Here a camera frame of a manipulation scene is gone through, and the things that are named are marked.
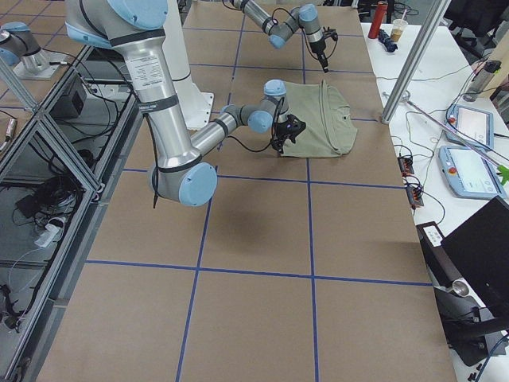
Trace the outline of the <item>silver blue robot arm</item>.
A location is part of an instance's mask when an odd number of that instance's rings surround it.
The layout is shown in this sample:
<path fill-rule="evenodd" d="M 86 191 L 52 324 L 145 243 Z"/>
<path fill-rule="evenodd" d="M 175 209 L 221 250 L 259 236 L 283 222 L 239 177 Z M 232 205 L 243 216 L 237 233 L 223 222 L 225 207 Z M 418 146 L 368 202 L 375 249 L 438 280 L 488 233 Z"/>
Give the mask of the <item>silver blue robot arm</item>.
<path fill-rule="evenodd" d="M 276 10 L 269 14 L 255 1 L 223 1 L 223 5 L 248 16 L 276 49 L 282 48 L 295 33 L 302 31 L 312 58 L 319 62 L 323 72 L 329 71 L 326 40 L 332 38 L 337 43 L 338 35 L 335 29 L 326 29 L 321 25 L 314 4 L 304 4 L 292 10 L 278 8 L 288 14 L 284 21 L 275 17 Z"/>
<path fill-rule="evenodd" d="M 156 198 L 201 206 L 217 186 L 215 168 L 202 158 L 241 126 L 271 132 L 269 146 L 283 151 L 305 122 L 288 112 L 286 86 L 270 80 L 255 105 L 229 105 L 195 134 L 189 134 L 163 52 L 166 1 L 67 1 L 68 36 L 85 45 L 112 49 L 127 66 L 131 87 L 151 131 L 155 163 L 149 182 Z"/>

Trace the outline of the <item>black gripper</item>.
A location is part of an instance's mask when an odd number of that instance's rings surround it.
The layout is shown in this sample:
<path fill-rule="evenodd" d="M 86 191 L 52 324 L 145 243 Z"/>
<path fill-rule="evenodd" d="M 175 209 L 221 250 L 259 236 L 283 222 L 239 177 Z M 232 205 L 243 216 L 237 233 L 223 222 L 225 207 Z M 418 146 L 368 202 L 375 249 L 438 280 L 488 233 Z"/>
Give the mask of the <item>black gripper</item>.
<path fill-rule="evenodd" d="M 283 122 L 275 122 L 272 126 L 272 148 L 279 154 L 283 154 L 283 146 L 287 139 L 292 143 L 296 137 L 305 130 L 306 123 L 292 114 L 288 114 Z"/>
<path fill-rule="evenodd" d="M 315 55 L 316 59 L 320 63 L 323 72 L 328 72 L 328 58 L 325 54 L 325 40 L 320 39 L 319 41 L 310 42 L 309 46 L 311 48 L 311 52 Z"/>

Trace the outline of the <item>grey robot arm at edge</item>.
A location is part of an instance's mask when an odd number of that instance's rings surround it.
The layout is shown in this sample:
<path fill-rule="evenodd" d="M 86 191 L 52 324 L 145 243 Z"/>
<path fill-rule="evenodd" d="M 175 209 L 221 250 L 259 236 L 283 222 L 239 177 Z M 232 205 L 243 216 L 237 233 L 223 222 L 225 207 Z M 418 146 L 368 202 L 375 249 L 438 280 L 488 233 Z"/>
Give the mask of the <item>grey robot arm at edge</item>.
<path fill-rule="evenodd" d="M 21 21 L 1 26 L 1 58 L 23 80 L 50 80 L 67 61 L 64 53 L 43 50 L 31 29 Z"/>

